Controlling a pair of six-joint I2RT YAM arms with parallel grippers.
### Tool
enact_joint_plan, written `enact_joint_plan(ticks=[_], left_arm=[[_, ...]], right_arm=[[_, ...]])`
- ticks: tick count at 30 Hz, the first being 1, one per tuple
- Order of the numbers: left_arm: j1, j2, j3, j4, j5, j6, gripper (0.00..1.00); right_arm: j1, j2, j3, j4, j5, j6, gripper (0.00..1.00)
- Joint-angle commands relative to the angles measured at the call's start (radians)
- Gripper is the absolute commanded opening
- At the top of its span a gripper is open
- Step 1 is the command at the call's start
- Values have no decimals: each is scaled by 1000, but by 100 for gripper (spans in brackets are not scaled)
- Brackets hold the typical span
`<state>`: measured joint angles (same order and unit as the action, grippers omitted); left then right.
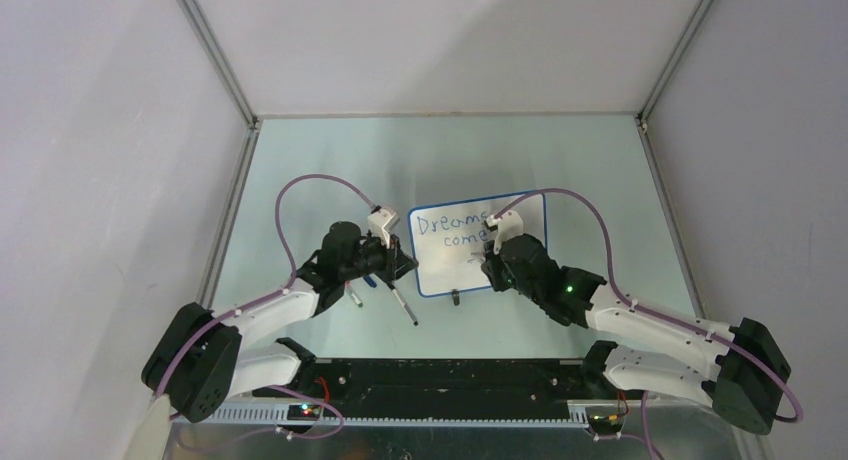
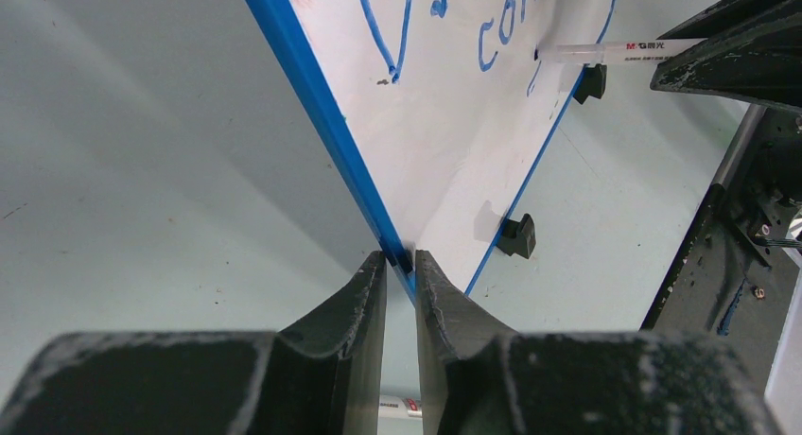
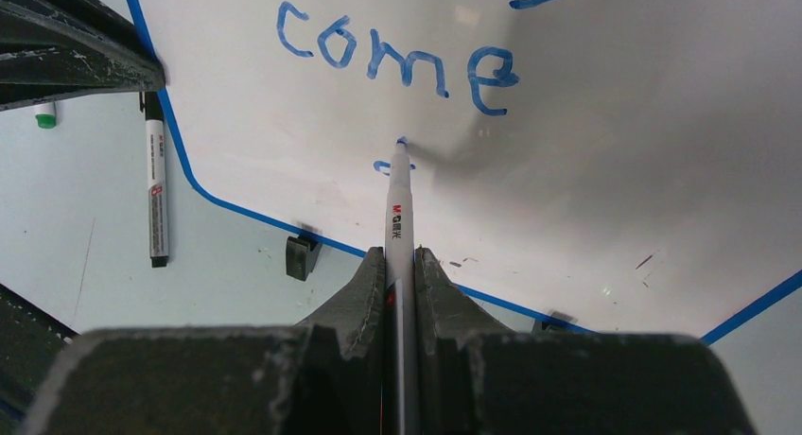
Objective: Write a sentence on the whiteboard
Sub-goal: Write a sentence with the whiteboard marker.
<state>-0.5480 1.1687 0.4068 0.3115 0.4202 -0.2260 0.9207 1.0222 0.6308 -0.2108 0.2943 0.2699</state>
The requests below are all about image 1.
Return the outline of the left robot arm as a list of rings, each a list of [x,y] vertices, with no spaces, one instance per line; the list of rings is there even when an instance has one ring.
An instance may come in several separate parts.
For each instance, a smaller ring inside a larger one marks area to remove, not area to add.
[[[304,396],[315,386],[316,370],[304,362],[305,350],[273,334],[327,311],[352,280],[375,276],[393,286],[417,266],[396,235],[381,238],[354,223],[336,222],[290,286],[220,316],[197,303],[181,307],[144,365],[141,381],[193,423],[231,397],[272,385]]]

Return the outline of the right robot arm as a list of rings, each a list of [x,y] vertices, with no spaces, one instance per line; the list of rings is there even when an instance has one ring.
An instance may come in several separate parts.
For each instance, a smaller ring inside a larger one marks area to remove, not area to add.
[[[514,290],[559,324],[615,337],[596,341],[582,361],[591,396],[654,392],[707,407],[749,433],[771,432],[791,367],[762,323],[732,326],[624,301],[602,276],[558,265],[529,234],[486,242],[482,258],[494,291]]]

